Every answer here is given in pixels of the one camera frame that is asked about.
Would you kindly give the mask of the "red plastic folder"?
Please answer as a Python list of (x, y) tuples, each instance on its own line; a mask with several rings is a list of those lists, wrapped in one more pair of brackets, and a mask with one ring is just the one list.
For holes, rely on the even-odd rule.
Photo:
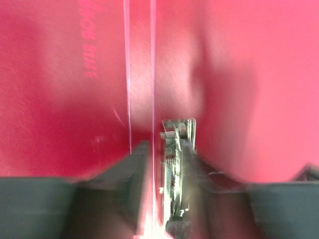
[(89, 181), (146, 141), (132, 239), (173, 239), (160, 133), (187, 118), (208, 173), (319, 168), (318, 1), (1, 1), (0, 178)]

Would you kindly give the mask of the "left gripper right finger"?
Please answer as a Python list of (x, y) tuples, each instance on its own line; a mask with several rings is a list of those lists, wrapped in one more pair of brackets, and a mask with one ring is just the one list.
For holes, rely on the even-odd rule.
[(181, 142), (182, 217), (166, 231), (174, 239), (316, 239), (319, 236), (319, 170), (305, 166), (289, 182), (237, 182), (205, 163)]

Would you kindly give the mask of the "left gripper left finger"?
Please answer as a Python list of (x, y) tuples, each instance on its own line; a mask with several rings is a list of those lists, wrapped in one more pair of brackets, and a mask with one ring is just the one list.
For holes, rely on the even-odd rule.
[(97, 177), (0, 180), (3, 239), (131, 239), (139, 230), (149, 143)]

